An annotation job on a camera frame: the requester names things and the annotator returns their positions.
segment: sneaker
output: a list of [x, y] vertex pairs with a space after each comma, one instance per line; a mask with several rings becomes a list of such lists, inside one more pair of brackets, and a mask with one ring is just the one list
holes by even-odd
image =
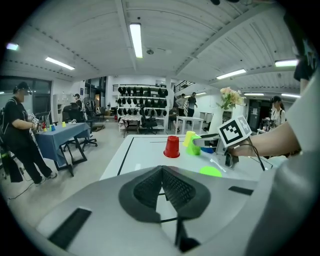
[[40, 186], [42, 183], [44, 183], [45, 181], [46, 181], [46, 179], [42, 177], [42, 178], [41, 178], [41, 181], [40, 181], [39, 183], [36, 183], [35, 186], [38, 187], [38, 186]]
[[47, 179], [54, 179], [58, 176], [58, 174], [56, 172], [51, 172], [49, 177], [46, 177]]

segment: floor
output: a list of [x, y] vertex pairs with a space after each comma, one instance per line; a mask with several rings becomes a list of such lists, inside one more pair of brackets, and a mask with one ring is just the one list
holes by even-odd
[[[194, 125], [194, 131], [199, 130], [199, 125]], [[174, 135], [173, 125], [171, 130], [166, 131], [169, 135]], [[5, 199], [14, 198], [20, 193], [23, 194], [11, 200], [7, 200], [8, 205], [17, 218], [24, 218], [28, 223], [36, 227], [40, 220], [50, 212], [57, 204], [61, 203], [77, 191], [85, 186], [96, 182], [100, 179], [110, 160], [118, 150], [124, 140], [123, 132], [119, 133], [118, 123], [113, 120], [105, 122], [105, 128], [92, 133], [97, 139], [98, 147], [89, 145], [85, 148], [84, 153], [88, 161], [80, 163], [74, 167], [74, 177], [71, 177], [67, 170], [62, 170], [58, 173], [57, 178], [46, 180], [40, 186], [32, 184], [30, 177], [25, 172], [25, 180], [20, 183], [10, 183], [10, 178], [1, 179], [0, 188]], [[71, 146], [71, 151], [74, 158], [80, 158], [80, 153], [75, 146]], [[67, 160], [70, 160], [70, 155], [66, 153]], [[47, 165], [56, 172], [54, 162], [45, 159]]]

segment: fluorescent light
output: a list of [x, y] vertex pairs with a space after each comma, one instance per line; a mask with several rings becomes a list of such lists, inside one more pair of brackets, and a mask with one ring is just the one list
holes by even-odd
[[57, 64], [57, 65], [59, 65], [59, 66], [62, 66], [62, 67], [64, 67], [64, 68], [67, 68], [67, 69], [69, 69], [69, 70], [74, 70], [74, 69], [75, 69], [74, 67], [69, 66], [69, 65], [67, 65], [67, 64], [64, 64], [64, 63], [62, 63], [62, 62], [60, 62], [60, 61], [58, 61], [58, 60], [55, 60], [54, 58], [47, 57], [45, 60], [48, 61], [48, 62], [52, 62], [52, 63], [54, 63], [54, 64]]
[[279, 60], [275, 63], [276, 67], [295, 67], [298, 64], [297, 59]]
[[8, 44], [6, 45], [6, 48], [7, 48], [8, 50], [14, 50], [14, 51], [16, 51], [16, 50], [18, 50], [19, 45], [17, 45], [16, 43], [10, 42], [10, 43], [8, 43]]
[[242, 73], [246, 73], [246, 71], [244, 69], [240, 69], [238, 71], [234, 71], [234, 72], [231, 72], [228, 74], [217, 76], [216, 79], [224, 79], [224, 78], [232, 77], [232, 76], [239, 75]]
[[245, 96], [264, 96], [263, 93], [244, 93]]
[[131, 37], [133, 42], [133, 47], [135, 51], [135, 56], [137, 58], [142, 58], [142, 43], [141, 43], [141, 24], [131, 23], [130, 24]]
[[298, 94], [287, 94], [287, 93], [282, 93], [281, 96], [284, 97], [291, 97], [291, 98], [300, 98], [301, 96]]

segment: flowers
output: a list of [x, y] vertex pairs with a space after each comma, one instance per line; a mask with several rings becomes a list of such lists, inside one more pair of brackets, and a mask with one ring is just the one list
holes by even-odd
[[227, 110], [229, 108], [234, 108], [236, 106], [236, 104], [238, 105], [243, 105], [244, 104], [244, 99], [246, 97], [241, 97], [241, 91], [235, 91], [232, 90], [230, 87], [227, 88], [222, 88], [220, 90], [221, 92], [221, 100], [222, 100], [222, 104], [220, 105], [219, 103], [217, 103], [217, 105], [224, 109]]

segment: blue cup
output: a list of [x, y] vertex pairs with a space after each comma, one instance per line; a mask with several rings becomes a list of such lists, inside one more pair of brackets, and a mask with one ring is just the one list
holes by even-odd
[[214, 152], [214, 149], [212, 147], [202, 147], [201, 150], [209, 154], [212, 154]]

